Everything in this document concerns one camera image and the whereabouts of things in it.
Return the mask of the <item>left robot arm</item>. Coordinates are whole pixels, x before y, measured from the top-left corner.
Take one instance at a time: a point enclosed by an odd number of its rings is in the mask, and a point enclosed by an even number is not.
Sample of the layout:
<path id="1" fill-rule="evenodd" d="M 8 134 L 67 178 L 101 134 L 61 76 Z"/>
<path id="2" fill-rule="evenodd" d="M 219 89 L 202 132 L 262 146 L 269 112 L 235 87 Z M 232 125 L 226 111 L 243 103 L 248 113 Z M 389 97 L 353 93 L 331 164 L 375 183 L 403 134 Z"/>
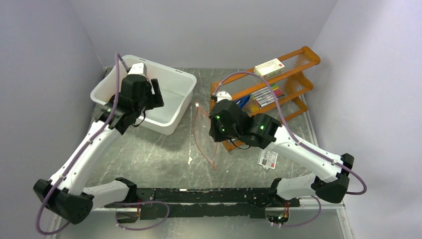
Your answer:
<path id="1" fill-rule="evenodd" d="M 122 177 L 92 188 L 85 184 L 94 163 L 146 110 L 164 106 L 159 82 L 128 74 L 121 82 L 116 106 L 113 100 L 102 106 L 84 141 L 64 166 L 50 179 L 39 179 L 33 186 L 43 209 L 74 225 L 93 209 L 115 202 L 131 207 L 138 201 L 136 184 Z"/>

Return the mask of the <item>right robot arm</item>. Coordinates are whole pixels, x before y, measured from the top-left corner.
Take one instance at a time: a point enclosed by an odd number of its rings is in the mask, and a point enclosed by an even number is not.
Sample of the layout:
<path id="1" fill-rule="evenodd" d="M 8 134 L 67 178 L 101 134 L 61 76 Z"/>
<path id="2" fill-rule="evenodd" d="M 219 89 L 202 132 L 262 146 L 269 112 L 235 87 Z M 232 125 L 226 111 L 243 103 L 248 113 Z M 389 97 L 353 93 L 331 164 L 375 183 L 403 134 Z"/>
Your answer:
<path id="1" fill-rule="evenodd" d="M 340 203 L 349 186 L 349 170 L 354 157 L 332 154 L 312 143 L 290 135 L 287 128 L 267 114 L 249 116 L 234 101 L 221 100 L 210 112 L 209 135 L 215 142 L 237 139 L 250 147 L 259 147 L 284 155 L 310 171 L 295 178 L 277 179 L 269 192 L 269 201 L 281 206 L 287 200 L 318 196 L 329 203 Z"/>

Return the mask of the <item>clear zip top bag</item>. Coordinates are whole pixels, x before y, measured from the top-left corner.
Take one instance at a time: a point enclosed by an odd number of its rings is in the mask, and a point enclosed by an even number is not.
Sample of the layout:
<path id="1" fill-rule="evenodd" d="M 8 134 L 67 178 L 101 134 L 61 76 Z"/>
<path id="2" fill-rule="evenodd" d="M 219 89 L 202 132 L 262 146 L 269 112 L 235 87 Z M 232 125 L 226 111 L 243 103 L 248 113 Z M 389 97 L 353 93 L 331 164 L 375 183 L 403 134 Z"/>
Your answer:
<path id="1" fill-rule="evenodd" d="M 195 144 L 206 162 L 213 170 L 216 170 L 218 143 L 214 142 L 213 138 L 209 135 L 209 130 L 211 129 L 209 113 L 199 102 L 195 102 L 194 106 L 196 109 L 193 127 Z"/>

